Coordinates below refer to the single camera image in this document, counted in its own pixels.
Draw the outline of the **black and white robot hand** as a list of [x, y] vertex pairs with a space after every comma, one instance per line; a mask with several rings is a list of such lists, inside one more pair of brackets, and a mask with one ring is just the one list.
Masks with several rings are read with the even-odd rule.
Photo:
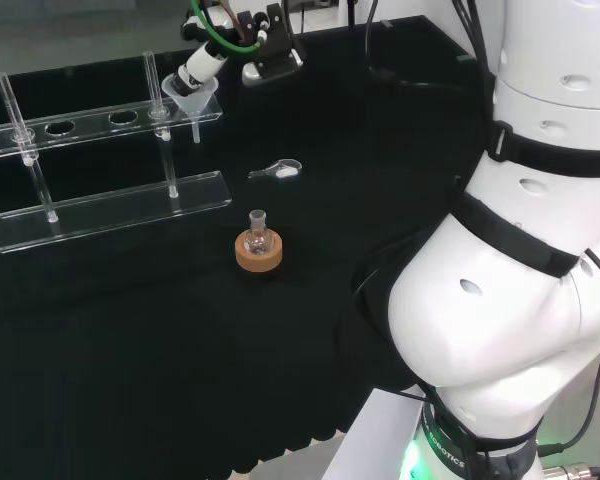
[[193, 1], [181, 25], [181, 37], [198, 47], [168, 80], [182, 97], [202, 89], [229, 61], [242, 65], [246, 86], [266, 83], [298, 72], [304, 52], [290, 25], [287, 3], [270, 3], [255, 13], [235, 12], [228, 1], [218, 1], [220, 13], [210, 11], [210, 1]]

